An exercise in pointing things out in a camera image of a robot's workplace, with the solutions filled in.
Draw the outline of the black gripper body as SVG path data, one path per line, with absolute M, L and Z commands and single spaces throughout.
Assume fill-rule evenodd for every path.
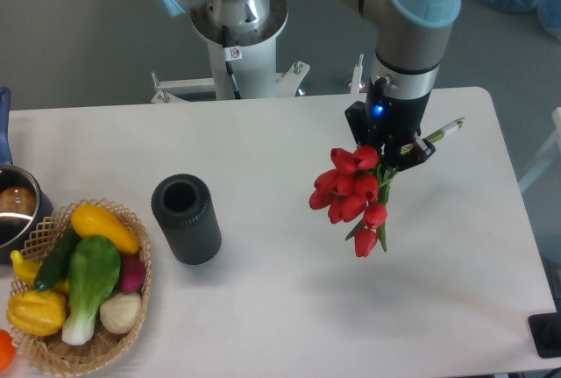
M 389 90 L 387 78 L 370 82 L 360 145 L 383 149 L 384 153 L 401 153 L 405 146 L 417 146 L 430 93 L 414 99 L 400 99 L 390 96 Z

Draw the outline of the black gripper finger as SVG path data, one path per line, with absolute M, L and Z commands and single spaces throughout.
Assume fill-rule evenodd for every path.
M 386 171 L 404 171 L 423 164 L 436 152 L 435 146 L 414 135 L 411 142 L 399 143 L 395 136 L 389 135 L 385 142 L 385 169 Z
M 345 118 L 358 146 L 371 145 L 371 123 L 364 102 L 354 102 L 345 111 Z

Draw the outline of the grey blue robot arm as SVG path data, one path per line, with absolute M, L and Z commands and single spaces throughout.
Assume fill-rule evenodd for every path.
M 155 0 L 188 14 L 208 46 L 217 98 L 276 96 L 276 40 L 286 0 Z M 386 166 L 406 170 L 435 151 L 420 124 L 461 0 L 340 0 L 378 31 L 364 102 L 345 113 L 355 141 L 374 146 Z

